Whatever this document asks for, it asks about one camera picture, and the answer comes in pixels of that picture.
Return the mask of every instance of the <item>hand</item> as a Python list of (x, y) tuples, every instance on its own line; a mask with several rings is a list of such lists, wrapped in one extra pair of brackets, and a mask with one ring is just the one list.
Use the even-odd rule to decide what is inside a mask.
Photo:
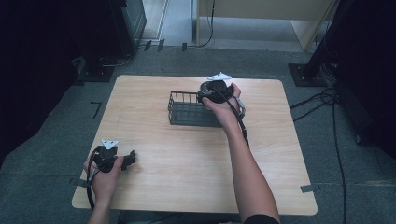
[[(238, 88), (238, 86), (236, 86), (235, 83), (232, 83), (231, 85), (233, 86), (233, 96), (239, 98), (239, 96), (241, 95), (241, 90)], [(224, 102), (222, 104), (216, 104), (213, 103), (211, 100), (207, 99), (206, 97), (202, 99), (202, 102), (208, 109), (211, 109), (216, 114), (218, 121), (224, 128), (229, 125), (234, 125), (238, 123), (235, 114), (233, 113), (227, 102)], [(233, 107), (235, 107), (236, 111), (239, 112), (239, 105), (236, 100), (234, 98), (231, 98), (229, 99), (229, 102), (233, 105)]]
[[(99, 172), (93, 179), (92, 188), (95, 193), (96, 203), (111, 204), (114, 194), (117, 189), (117, 179), (121, 171), (123, 157), (117, 157), (113, 168), (109, 173)], [(87, 172), (89, 158), (84, 162), (84, 170)]]

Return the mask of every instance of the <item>black speaker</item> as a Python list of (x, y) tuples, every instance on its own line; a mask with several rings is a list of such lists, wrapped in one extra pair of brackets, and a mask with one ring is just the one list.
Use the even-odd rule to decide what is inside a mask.
[(396, 2), (351, 4), (328, 39), (335, 86), (365, 144), (396, 158)]

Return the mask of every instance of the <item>forearm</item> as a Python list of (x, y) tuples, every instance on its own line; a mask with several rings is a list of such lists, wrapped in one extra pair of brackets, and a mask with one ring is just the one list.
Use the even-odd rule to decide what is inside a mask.
[(108, 224), (110, 222), (110, 202), (98, 202), (93, 208), (89, 224)]
[(239, 125), (228, 125), (224, 132), (229, 142), (235, 198), (242, 220), (245, 221), (252, 215), (265, 214), (279, 221), (272, 191), (254, 160)]

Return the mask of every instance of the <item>sleeve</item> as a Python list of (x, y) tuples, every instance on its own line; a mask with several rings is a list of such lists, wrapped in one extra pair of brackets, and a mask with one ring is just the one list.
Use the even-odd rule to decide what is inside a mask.
[(248, 217), (244, 224), (279, 224), (279, 222), (267, 215), (253, 215)]

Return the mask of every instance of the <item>gray carpet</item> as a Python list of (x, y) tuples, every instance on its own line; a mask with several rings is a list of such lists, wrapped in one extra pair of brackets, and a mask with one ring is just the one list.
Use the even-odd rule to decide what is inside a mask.
[[(68, 182), (81, 173), (119, 75), (205, 77), (223, 72), (238, 78), (279, 79), (289, 104), (294, 105), (323, 90), (296, 88), (290, 76), (288, 63), (306, 63), (310, 56), (264, 50), (140, 49), (132, 62), (116, 68), (109, 83), (71, 87), (39, 133), (7, 156), (0, 172), (1, 223), (88, 220), (91, 211), (72, 207), (75, 187)], [(96, 118), (97, 105), (91, 102), (103, 103)], [(296, 108), (292, 115), (296, 118), (318, 104)], [(356, 132), (341, 105), (335, 107), (335, 119), (346, 177), (347, 223), (396, 223), (396, 161), (377, 147), (355, 144)], [(282, 216), (282, 222), (342, 223), (343, 188), (332, 133), (332, 107), (323, 106), (296, 121), (295, 126), (315, 187), (318, 213)], [(117, 223), (118, 215), (119, 211), (112, 211), (111, 223)]]

